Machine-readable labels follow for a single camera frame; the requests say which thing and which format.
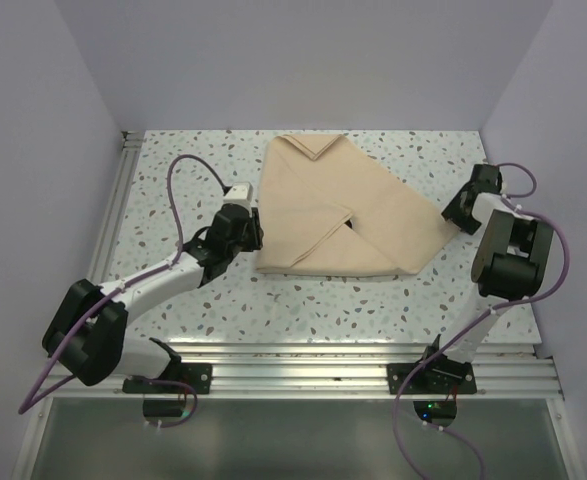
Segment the beige cloth mat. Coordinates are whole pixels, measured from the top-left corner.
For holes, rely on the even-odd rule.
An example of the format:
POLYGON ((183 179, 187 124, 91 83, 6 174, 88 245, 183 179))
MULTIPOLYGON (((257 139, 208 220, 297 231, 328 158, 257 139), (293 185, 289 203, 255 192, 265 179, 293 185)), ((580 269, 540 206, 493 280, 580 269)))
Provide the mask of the beige cloth mat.
POLYGON ((435 204, 341 134, 269 142, 258 207, 261 273, 419 273, 457 234, 435 204))

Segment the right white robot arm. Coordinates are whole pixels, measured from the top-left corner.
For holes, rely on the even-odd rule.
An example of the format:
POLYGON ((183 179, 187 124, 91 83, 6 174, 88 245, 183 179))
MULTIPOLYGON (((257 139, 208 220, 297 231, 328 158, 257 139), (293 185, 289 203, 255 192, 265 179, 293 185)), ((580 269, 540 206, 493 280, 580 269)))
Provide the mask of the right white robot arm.
POLYGON ((483 233, 473 259, 473 283, 456 321, 425 350, 418 369, 424 389, 441 392, 451 365, 470 364, 501 315, 534 298, 542 286, 554 230, 546 220, 507 203, 500 168, 476 164, 442 216, 459 230, 483 233))

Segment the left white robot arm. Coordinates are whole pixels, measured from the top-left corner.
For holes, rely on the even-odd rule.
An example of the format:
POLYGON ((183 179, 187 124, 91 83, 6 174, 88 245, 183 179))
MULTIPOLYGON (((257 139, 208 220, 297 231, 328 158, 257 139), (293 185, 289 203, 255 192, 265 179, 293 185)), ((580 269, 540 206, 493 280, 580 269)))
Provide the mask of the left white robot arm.
POLYGON ((120 283, 75 282, 44 334, 49 357, 86 386, 124 375, 145 377, 158 392, 174 390, 181 379, 177 354, 163 341, 127 336, 128 325, 222 276, 238 254, 262 247, 256 207, 225 204, 203 232, 182 246, 178 259, 169 257, 120 283))

